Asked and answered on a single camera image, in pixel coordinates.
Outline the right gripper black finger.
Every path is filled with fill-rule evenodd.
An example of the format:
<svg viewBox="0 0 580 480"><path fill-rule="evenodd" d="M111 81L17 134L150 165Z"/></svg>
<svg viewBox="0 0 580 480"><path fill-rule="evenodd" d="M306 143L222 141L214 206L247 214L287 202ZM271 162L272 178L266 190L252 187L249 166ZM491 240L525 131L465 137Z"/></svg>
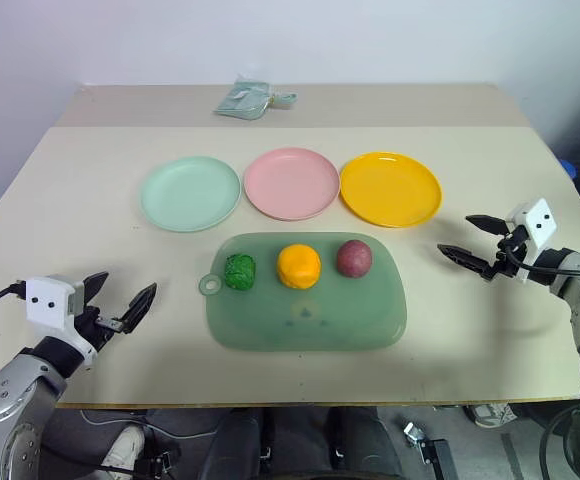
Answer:
<svg viewBox="0 0 580 480"><path fill-rule="evenodd" d="M507 235L508 225L504 219L489 215L468 215L465 219L478 229L493 235Z"/></svg>
<svg viewBox="0 0 580 480"><path fill-rule="evenodd" d="M478 274L482 279L490 281L493 278L491 265L486 260L476 257L470 251L447 244L438 244L437 248L453 263Z"/></svg>

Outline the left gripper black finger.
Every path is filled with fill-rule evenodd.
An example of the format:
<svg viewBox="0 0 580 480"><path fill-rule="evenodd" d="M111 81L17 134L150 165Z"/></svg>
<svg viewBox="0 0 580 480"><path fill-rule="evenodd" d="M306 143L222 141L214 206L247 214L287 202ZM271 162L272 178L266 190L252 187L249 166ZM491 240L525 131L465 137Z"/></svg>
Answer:
<svg viewBox="0 0 580 480"><path fill-rule="evenodd" d="M142 289L129 303L127 311L121 317L121 332L130 334L149 312L157 292L154 282Z"/></svg>
<svg viewBox="0 0 580 480"><path fill-rule="evenodd" d="M90 301L100 292L105 284L109 273L107 271L98 272L86 277L83 280L84 287L84 308L86 310Z"/></svg>

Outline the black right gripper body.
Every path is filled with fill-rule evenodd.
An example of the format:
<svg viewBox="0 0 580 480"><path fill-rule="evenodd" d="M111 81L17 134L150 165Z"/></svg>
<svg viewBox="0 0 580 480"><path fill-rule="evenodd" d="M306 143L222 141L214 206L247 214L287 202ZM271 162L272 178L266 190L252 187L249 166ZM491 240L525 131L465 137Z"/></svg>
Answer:
<svg viewBox="0 0 580 480"><path fill-rule="evenodd" d="M512 230L501 227L496 235L501 235L503 239L497 243L496 261L492 265L486 264L486 269L482 272L482 278L487 281L498 274L514 278L527 253L525 242L528 240L528 233L524 226L517 226Z"/></svg>

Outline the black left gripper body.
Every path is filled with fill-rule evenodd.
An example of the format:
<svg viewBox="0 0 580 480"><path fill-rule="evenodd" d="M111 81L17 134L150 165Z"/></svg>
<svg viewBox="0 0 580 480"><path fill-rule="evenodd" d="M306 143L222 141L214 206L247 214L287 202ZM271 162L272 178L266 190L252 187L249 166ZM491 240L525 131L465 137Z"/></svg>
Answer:
<svg viewBox="0 0 580 480"><path fill-rule="evenodd" d="M96 352L100 352L116 334L116 331L98 325L96 321L99 317L99 308L86 307L83 313L74 320L77 333L92 345Z"/></svg>

